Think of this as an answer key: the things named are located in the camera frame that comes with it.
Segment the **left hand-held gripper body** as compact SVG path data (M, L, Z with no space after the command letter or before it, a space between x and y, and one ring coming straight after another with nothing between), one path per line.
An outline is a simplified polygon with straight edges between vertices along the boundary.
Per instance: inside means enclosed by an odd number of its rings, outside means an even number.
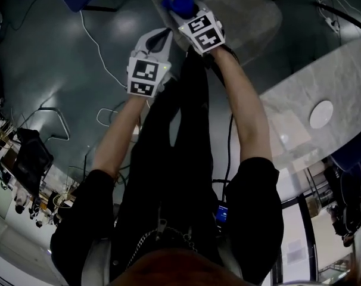
M130 57L127 66L127 93L153 98L171 66L167 61Z

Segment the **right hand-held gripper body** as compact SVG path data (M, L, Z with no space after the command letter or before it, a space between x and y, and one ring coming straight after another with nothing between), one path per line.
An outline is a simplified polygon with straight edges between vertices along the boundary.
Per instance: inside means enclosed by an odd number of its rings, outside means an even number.
M207 54L212 49L225 44L225 31L222 23L212 11L194 17L178 30L200 55Z

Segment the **blue cloth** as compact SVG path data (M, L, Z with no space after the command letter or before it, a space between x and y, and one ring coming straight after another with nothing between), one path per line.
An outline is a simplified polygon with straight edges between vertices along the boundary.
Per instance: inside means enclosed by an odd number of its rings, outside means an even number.
M183 19L194 16L194 0L162 0L161 5Z

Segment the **grey shell chair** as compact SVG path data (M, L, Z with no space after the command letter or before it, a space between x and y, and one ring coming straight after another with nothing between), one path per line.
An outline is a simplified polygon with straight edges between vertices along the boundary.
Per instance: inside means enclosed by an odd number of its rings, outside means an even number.
M258 57L278 32L282 14L271 0L196 0L204 3L223 24L226 45L246 65ZM177 45L184 51L189 43L178 31L172 16L152 0L166 27L173 30Z

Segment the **person's left forearm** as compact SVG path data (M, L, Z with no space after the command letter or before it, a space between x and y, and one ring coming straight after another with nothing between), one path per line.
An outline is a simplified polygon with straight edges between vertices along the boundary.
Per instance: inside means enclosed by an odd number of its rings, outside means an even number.
M144 97L129 97L99 143L92 170L103 171L113 179L117 177L145 102Z

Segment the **person's right forearm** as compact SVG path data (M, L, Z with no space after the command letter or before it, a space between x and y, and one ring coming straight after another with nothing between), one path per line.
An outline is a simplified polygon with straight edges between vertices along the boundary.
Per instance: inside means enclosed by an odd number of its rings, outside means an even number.
M269 123L256 90L231 53L219 46L211 54L222 73L236 123L240 160L253 157L271 160Z

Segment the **black office chair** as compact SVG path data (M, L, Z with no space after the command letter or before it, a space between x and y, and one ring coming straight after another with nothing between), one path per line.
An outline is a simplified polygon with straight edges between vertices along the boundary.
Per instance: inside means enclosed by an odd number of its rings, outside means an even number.
M54 157L42 142L38 131L20 128L17 137L21 145L12 173L29 194L37 197L41 180L52 166Z

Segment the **person's black trousers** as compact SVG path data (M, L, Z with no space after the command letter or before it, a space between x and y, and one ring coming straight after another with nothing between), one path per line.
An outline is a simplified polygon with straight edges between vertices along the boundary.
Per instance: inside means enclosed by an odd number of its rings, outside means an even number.
M203 59L189 48L180 78L159 93L145 118L130 165L139 197L162 206L182 228L214 225L208 80Z

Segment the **white power strip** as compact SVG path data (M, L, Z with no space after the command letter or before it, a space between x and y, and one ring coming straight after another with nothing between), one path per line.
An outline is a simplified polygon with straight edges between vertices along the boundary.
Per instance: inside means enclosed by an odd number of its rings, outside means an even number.
M332 20L331 18L326 17L326 18L325 18L325 22L327 23L327 25L331 28L331 30L332 30L334 33L339 34L339 32L340 32L340 25L339 25L339 23L338 23L336 20Z

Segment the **grey marble table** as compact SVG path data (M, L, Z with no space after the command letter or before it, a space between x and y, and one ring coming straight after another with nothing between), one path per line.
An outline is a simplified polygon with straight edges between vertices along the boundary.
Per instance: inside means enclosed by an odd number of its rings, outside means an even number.
M270 126L276 185L282 201L309 186L303 170L329 156L361 131L361 38L309 64L260 97ZM310 114L321 101L334 106L330 121L310 126Z

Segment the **black screen device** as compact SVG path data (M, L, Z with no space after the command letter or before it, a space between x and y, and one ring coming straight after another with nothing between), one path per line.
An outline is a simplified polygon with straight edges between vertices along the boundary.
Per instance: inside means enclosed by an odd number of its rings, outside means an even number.
M219 229L224 229L228 216L228 207L226 203L220 203L216 212L216 224Z

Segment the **person's black top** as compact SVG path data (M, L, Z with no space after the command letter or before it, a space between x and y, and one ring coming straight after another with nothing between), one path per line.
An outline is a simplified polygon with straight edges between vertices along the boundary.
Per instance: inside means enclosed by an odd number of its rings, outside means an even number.
M118 215L113 214L113 179L92 171L68 215L51 238L52 261L69 286L81 286L82 270L95 240L111 240L110 279L116 279L142 256L163 249L193 251L224 266L218 239L228 240L245 281L259 285L276 262L284 234L282 206L276 190L278 171L265 158L243 161L226 187L226 233L214 225L182 228L169 223L162 206L139 197L128 182Z

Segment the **person's chin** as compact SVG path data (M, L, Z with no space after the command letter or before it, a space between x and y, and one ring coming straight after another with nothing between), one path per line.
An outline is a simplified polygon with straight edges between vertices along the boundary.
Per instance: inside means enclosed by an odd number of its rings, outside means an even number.
M252 286L227 269L189 250L148 253L108 286Z

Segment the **black framed glass door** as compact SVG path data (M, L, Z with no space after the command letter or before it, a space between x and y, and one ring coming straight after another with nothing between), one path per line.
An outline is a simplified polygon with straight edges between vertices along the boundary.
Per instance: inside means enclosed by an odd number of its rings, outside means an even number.
M325 210L310 216L309 201L300 194L282 203L284 237L272 269L273 284L334 285L350 272L353 248L343 246Z

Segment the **chrome tube floor frame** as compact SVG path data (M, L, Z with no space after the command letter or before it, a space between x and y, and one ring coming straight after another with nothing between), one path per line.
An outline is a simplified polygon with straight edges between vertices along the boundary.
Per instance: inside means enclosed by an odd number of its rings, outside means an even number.
M69 127L67 125L67 122L62 114L62 112L57 109L57 108L54 108L54 107L39 107L37 109L37 111L39 112L53 112L55 113L60 122L61 122L61 125L63 126L63 129L64 129L64 132L65 132L65 136L59 136L59 135L51 135L49 138L46 139L45 143L47 143L49 140L59 140L59 141L69 141L70 140L70 130L69 130Z

